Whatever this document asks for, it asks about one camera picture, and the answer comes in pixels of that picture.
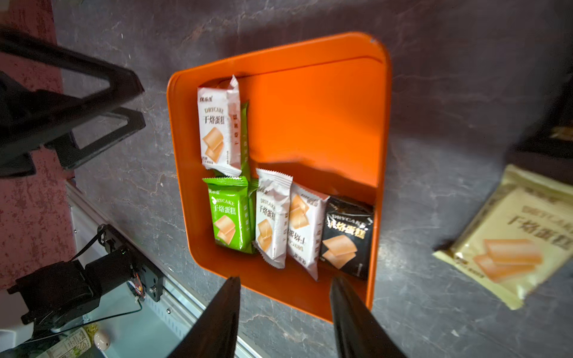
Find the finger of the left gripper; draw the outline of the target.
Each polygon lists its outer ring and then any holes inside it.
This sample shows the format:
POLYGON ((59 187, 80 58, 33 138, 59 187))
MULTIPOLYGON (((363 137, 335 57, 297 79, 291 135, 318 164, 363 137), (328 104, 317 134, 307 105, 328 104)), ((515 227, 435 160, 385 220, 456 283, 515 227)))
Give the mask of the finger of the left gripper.
POLYGON ((86 89, 31 89, 1 74, 1 164, 32 166, 32 154, 56 138, 143 94, 135 72, 12 28, 1 30, 1 56, 89 81, 86 89))
POLYGON ((94 139, 85 146, 78 144, 72 131, 44 145, 56 152, 59 162, 65 170, 79 168, 146 127, 144 116, 140 111, 125 107, 118 107, 111 112, 100 115, 100 117, 119 120, 123 125, 98 139, 94 139))

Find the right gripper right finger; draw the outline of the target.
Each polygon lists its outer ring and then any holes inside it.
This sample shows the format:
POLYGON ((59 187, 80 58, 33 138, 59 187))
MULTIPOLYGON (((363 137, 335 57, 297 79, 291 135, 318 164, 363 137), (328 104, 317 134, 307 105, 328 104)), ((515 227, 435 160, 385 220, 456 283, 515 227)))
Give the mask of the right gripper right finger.
POLYGON ((331 310, 339 357, 404 357, 344 277, 331 282, 331 310))

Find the cream cookie pack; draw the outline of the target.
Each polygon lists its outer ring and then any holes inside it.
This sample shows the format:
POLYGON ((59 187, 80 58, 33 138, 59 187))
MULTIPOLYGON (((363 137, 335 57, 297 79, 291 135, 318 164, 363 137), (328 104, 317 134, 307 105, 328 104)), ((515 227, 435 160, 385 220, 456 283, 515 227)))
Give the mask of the cream cookie pack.
POLYGON ((572 185, 508 165, 459 239, 433 255, 520 309, 572 258, 572 185))

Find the orange storage box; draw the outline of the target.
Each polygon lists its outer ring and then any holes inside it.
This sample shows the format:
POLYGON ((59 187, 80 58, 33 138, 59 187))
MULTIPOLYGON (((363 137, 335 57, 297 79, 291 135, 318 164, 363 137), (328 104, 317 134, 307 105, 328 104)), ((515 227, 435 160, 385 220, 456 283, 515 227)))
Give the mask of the orange storage box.
POLYGON ((391 97, 386 49, 367 34, 338 34, 180 71, 167 87, 187 242, 195 262, 330 322, 331 280, 339 275, 335 268, 321 263, 319 280, 313 280, 292 259, 286 268, 276 269, 260 255, 216 244, 204 183, 208 173, 200 158, 197 90, 224 84, 232 76, 240 82, 241 99, 249 103, 252 167, 274 169, 310 189, 374 207, 369 276, 349 278, 359 298, 371 307, 391 97))

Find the black cookie pack top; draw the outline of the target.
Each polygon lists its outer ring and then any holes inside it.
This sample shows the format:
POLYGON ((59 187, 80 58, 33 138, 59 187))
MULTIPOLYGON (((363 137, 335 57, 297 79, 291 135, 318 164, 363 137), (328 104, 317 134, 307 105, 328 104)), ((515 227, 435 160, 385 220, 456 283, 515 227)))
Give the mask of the black cookie pack top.
POLYGON ((571 73, 546 117, 510 149, 507 161, 562 183, 572 183, 571 73))

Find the black cookie pack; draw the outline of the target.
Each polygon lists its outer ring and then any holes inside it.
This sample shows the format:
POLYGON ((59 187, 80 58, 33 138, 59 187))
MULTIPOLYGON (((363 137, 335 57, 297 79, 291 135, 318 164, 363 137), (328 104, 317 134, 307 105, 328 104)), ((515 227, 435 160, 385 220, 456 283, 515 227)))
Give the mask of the black cookie pack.
POLYGON ((572 183, 571 73, 546 117, 510 149, 507 161, 562 183, 572 183))
POLYGON ((325 207, 319 259, 346 274, 367 280, 374 214, 369 204, 331 196, 325 207))

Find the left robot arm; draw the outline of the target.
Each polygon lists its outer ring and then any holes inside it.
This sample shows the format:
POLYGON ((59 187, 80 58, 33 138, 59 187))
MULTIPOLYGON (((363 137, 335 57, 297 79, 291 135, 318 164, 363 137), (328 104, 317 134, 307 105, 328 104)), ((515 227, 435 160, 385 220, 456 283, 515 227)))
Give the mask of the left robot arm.
MULTIPOLYGON (((1 176, 36 172, 33 150, 48 146, 65 169, 76 169, 142 130, 143 114, 125 107, 143 93, 137 75, 96 58, 1 29, 1 51, 105 80, 100 91, 77 98, 43 89, 31 91, 1 75, 1 176)), ((130 253, 109 254, 83 266, 77 257, 25 277, 1 292, 1 349, 48 340, 70 322, 98 307, 101 297, 134 276, 130 253)))

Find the black cookie pack bottom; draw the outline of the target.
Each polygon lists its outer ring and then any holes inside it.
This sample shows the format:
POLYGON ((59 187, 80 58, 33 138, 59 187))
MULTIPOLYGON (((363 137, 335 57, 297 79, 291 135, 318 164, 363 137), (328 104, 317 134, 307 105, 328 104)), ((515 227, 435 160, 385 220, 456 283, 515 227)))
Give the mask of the black cookie pack bottom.
POLYGON ((331 196, 325 207, 319 259, 346 274, 367 280, 374 214, 369 204, 331 196))

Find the white cookie pack sideways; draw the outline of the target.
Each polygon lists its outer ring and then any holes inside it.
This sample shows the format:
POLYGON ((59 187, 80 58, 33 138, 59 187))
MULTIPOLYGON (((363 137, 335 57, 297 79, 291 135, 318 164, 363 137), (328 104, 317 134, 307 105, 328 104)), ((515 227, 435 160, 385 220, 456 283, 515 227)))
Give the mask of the white cookie pack sideways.
POLYGON ((315 281, 329 198, 297 183, 291 186, 287 251, 315 281))

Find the green cookie pack bottom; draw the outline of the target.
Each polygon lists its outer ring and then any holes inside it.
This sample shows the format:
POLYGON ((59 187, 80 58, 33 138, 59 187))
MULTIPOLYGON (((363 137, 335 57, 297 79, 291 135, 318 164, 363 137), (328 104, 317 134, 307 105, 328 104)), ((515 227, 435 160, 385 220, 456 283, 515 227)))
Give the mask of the green cookie pack bottom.
POLYGON ((204 178, 216 244, 245 254, 255 253, 249 181, 246 177, 204 178))

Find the white cookie pack bottom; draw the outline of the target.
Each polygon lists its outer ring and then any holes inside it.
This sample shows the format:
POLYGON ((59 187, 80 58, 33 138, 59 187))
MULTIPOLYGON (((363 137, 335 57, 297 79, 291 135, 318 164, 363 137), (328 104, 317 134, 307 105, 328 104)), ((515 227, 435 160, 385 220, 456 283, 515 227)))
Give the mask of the white cookie pack bottom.
POLYGON ((268 264, 284 269, 292 176, 261 168, 256 173, 255 247, 268 264))

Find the white cookie pack top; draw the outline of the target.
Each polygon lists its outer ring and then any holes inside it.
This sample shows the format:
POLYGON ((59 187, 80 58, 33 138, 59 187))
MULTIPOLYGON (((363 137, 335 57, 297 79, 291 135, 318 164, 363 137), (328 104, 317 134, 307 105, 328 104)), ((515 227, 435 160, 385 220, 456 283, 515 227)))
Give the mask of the white cookie pack top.
POLYGON ((201 161, 228 177, 241 176, 240 89, 233 77, 227 88, 198 88, 201 161))

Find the green cookie pack edge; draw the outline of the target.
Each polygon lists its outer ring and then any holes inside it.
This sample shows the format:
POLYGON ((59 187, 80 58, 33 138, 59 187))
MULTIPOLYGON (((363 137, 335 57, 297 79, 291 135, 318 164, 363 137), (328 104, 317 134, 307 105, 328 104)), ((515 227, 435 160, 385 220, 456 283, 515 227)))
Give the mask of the green cookie pack edge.
POLYGON ((247 110, 249 103, 241 104, 240 99, 234 101, 231 104, 231 122, 234 125, 231 128, 231 134, 233 134, 237 140, 240 140, 240 152, 241 152, 241 174, 235 172, 228 174, 226 172, 220 172, 219 170, 223 166, 223 158, 229 159, 231 155, 226 153, 224 149, 224 141, 219 143, 215 149, 213 149, 213 155, 217 155, 216 165, 213 167, 213 171, 216 177, 245 177, 248 181, 252 180, 251 169, 249 165, 249 143, 248 143, 248 122, 247 122, 247 110))

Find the aluminium front rail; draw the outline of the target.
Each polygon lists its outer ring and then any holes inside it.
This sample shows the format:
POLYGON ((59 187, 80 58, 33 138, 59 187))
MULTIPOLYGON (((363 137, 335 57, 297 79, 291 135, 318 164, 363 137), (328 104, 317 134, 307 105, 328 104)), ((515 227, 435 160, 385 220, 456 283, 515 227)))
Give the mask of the aluminium front rail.
MULTIPOLYGON (((114 224, 98 207, 90 202, 71 180, 66 182, 67 200, 73 221, 76 247, 80 250, 103 224, 114 224)), ((101 353, 103 357, 163 357, 176 343, 189 333, 207 307, 204 298, 195 291, 189 291, 171 274, 170 268, 143 250, 150 261, 164 274, 164 288, 158 302, 146 293, 141 313, 109 319, 97 323, 111 341, 111 346, 101 353)), ((103 257, 104 246, 94 243, 79 257, 82 265, 103 257)), ((100 317, 134 310, 137 304, 128 303, 128 285, 123 284, 111 293, 104 295, 99 307, 84 315, 85 321, 94 321, 100 317)), ((239 331, 235 357, 270 357, 267 352, 239 331)))

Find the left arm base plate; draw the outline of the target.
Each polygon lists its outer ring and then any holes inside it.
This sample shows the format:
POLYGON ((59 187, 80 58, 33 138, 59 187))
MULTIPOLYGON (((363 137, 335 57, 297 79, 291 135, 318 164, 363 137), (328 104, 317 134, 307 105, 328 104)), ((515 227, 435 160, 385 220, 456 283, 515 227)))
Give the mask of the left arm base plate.
POLYGON ((102 292, 108 293, 131 282, 140 297, 159 302, 164 290, 164 273, 112 225, 100 225, 97 234, 99 244, 107 253, 94 262, 102 292))

